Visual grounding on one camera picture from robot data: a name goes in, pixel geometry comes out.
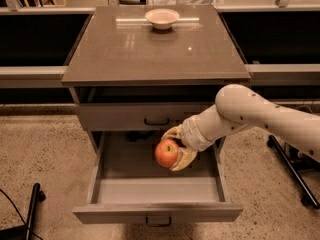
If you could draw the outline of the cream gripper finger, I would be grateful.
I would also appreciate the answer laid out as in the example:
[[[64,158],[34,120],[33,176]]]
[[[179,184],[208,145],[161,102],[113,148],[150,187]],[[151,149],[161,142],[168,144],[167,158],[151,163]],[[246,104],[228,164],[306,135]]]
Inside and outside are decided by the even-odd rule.
[[[181,139],[181,126],[178,125],[170,128],[162,135],[161,139]]]
[[[178,148],[178,157],[174,164],[170,167],[171,171],[180,171],[189,166],[196,158],[197,152],[185,147]]]

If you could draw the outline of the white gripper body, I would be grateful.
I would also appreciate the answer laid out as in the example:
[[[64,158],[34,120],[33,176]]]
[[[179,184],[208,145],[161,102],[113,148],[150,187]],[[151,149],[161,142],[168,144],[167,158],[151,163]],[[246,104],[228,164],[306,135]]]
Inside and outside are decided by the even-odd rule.
[[[214,141],[206,139],[201,133],[196,115],[183,121],[180,135],[184,146],[195,152],[202,152],[214,144]]]

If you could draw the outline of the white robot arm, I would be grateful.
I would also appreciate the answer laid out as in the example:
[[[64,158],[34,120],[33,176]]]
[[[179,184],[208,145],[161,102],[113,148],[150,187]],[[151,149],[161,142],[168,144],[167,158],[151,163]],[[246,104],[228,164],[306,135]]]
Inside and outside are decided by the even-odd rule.
[[[230,84],[218,91],[214,105],[164,133],[165,139],[182,142],[168,167],[180,171],[216,140],[251,127],[280,137],[320,162],[320,116],[277,105],[245,86]]]

